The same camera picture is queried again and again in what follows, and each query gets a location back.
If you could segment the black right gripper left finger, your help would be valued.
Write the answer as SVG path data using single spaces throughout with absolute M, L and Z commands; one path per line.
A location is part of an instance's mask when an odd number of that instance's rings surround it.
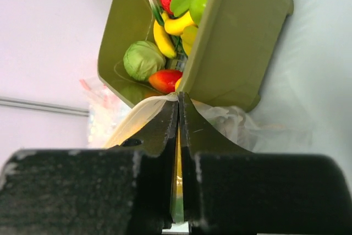
M 109 149 L 24 149 L 1 170 L 1 234 L 161 234 L 172 225 L 178 103 Z

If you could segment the clear white-dotted zip bag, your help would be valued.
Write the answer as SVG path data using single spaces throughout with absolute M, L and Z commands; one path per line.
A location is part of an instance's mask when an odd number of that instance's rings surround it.
M 176 93 L 153 96 L 131 109 L 104 149 L 121 144 L 160 113 L 167 102 L 177 100 Z M 239 107 L 211 107 L 193 101 L 196 110 L 217 131 L 239 146 L 254 152 L 301 152 L 312 145 L 312 121 L 300 106 L 293 109 L 265 101 L 250 113 Z

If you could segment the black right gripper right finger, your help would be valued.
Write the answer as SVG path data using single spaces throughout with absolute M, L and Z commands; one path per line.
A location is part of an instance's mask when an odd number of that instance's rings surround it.
M 351 234 L 351 195 L 325 155 L 255 154 L 179 94 L 185 218 L 191 234 Z

